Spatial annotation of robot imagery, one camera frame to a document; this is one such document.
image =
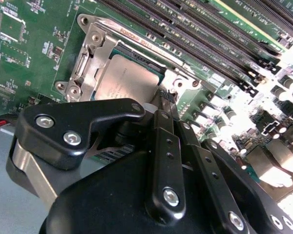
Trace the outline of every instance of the black dimm slot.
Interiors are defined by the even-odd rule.
[[[293,13],[275,0],[262,0],[268,7],[293,25]]]
[[[167,20],[161,18],[160,16],[158,16],[155,13],[151,12],[149,9],[147,9],[144,6],[142,6],[141,4],[137,3],[136,0],[127,0],[127,1],[130,2],[131,4],[137,6],[139,9],[142,9],[143,11],[145,11],[146,13],[148,13],[149,15],[151,15],[153,18],[157,19],[158,21],[160,21],[162,23],[165,23],[167,26],[170,25],[169,27],[171,29],[173,29],[176,33],[182,35],[184,38],[186,38],[189,41],[191,41],[193,44],[196,45],[196,47],[203,48],[204,50],[208,51],[213,56],[220,58],[223,62],[225,62],[226,64],[228,64],[232,68],[234,68],[239,73],[247,75],[247,71],[250,69],[248,65],[243,65],[243,63],[241,62],[240,59],[232,56],[230,53],[228,53],[227,51],[223,50],[222,48],[219,48],[219,47],[217,47],[215,45],[212,45],[208,41],[202,39],[201,37],[199,37],[199,35],[194,33],[193,30],[190,27],[188,27],[186,25],[182,25],[182,27],[181,27],[180,25],[171,24],[170,22],[167,21],[167,20],[172,20],[170,18],[170,15],[167,14],[166,12],[160,10],[160,9],[157,9],[157,7],[154,8],[154,4],[151,3],[151,5],[148,5],[148,2],[140,1],[140,2],[143,2],[145,4],[145,6],[154,9],[157,14],[159,14],[160,16],[166,18]]]
[[[272,22],[280,26],[284,31],[288,32],[293,37],[293,25],[285,20],[281,15],[277,14],[274,10],[268,7],[260,0],[244,0],[245,3],[257,9],[264,16],[269,18]]]
[[[113,10],[115,13],[121,15],[125,19],[132,21],[136,25],[140,26],[144,30],[146,30],[148,33],[156,36],[157,38],[161,38],[163,40],[170,37],[164,30],[162,30],[157,25],[154,25],[153,23],[149,22],[145,18],[141,17],[139,14],[135,13],[131,9],[128,9],[127,7],[124,7],[123,4],[118,3],[114,0],[98,0],[102,5],[105,7]],[[212,61],[210,58],[206,57],[203,54],[197,54],[193,49],[187,45],[184,45],[180,40],[171,37],[171,42],[167,42],[171,47],[174,47],[181,51],[183,54],[187,55],[192,60],[196,61],[197,63],[207,67],[214,73],[222,76],[223,78],[231,81],[235,85],[239,85],[240,82],[244,82],[241,78],[237,77],[236,74],[232,73],[231,71],[221,67],[221,66],[215,66],[215,62]]]
[[[178,7],[176,7],[175,5],[173,5],[173,2],[177,5],[180,6],[185,6],[185,3],[183,1],[180,0],[161,0],[161,2],[163,2],[164,4],[166,4],[167,6],[169,6],[170,8],[177,10],[179,12],[186,12],[189,15],[192,15],[192,12],[194,12],[194,14],[192,15],[192,17],[196,17],[196,12],[191,9],[189,6],[184,7],[182,10],[180,10]],[[238,26],[236,26],[234,23],[230,22],[230,20],[226,19],[225,17],[223,17],[222,15],[220,15],[218,12],[216,13],[214,10],[215,8],[212,7],[211,5],[209,5],[208,3],[203,3],[201,1],[195,1],[196,5],[199,6],[201,9],[203,9],[204,11],[207,11],[213,18],[215,18],[217,21],[219,21],[221,24],[225,25],[227,28],[229,28],[231,31],[233,31],[235,34],[238,34],[239,37],[245,39],[248,41],[248,43],[252,43],[256,49],[258,51],[261,51],[263,53],[266,53],[267,55],[271,56],[271,54],[269,54],[265,48],[263,48],[263,45],[256,40],[255,38],[253,38],[250,34],[246,33],[245,31],[243,31],[241,28],[239,28]],[[229,35],[229,37],[231,37],[231,41],[237,44],[241,44],[240,41],[235,40],[234,37],[232,37],[231,35]]]
[[[226,63],[232,67],[234,67],[236,70],[238,70],[240,73],[246,75],[246,72],[250,69],[248,65],[244,65],[240,59],[237,57],[233,56],[231,53],[228,51],[225,51],[219,46],[216,46],[212,43],[209,43],[205,38],[202,38],[200,35],[198,35],[193,29],[191,29],[189,26],[185,24],[171,24],[169,21],[174,21],[173,18],[166,13],[164,10],[158,8],[156,5],[154,5],[151,2],[144,1],[144,0],[127,0],[130,3],[134,4],[135,6],[139,7],[140,9],[143,9],[146,11],[148,14],[152,15],[155,19],[165,23],[167,26],[172,28],[174,31],[176,31],[178,34],[182,35],[184,38],[188,39],[198,47],[202,47],[207,51],[213,50],[214,52],[210,52],[214,56],[219,56],[220,58],[223,58]],[[145,8],[141,4],[137,3],[137,1],[141,2],[144,6],[148,7]],[[217,38],[219,41],[224,43],[228,48],[233,49],[237,51],[239,54],[242,54],[244,57],[248,58],[250,61],[253,61],[253,58],[250,57],[249,55],[245,54],[243,51],[240,51],[237,47],[235,47],[233,44],[226,43],[224,39],[219,36],[217,33],[213,32],[212,30],[208,29],[206,26],[203,24],[198,23],[197,25],[203,31],[205,31],[207,34],[212,35],[214,38]]]

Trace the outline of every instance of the black metal bracket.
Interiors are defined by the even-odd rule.
[[[121,121],[140,121],[144,115],[144,108],[128,98],[36,105],[21,112],[15,136],[27,151],[56,168],[70,170],[80,165],[89,148],[91,133],[104,131]],[[39,126],[39,117],[48,117],[53,125]],[[81,142],[78,145],[65,142],[63,136],[68,132],[77,133]]]
[[[257,233],[293,233],[291,218],[223,148],[210,139],[203,141],[202,147],[212,153],[249,227]]]
[[[179,138],[173,132],[171,113],[154,113],[152,160],[146,190],[146,210],[157,222],[171,225],[183,218],[186,196]]]

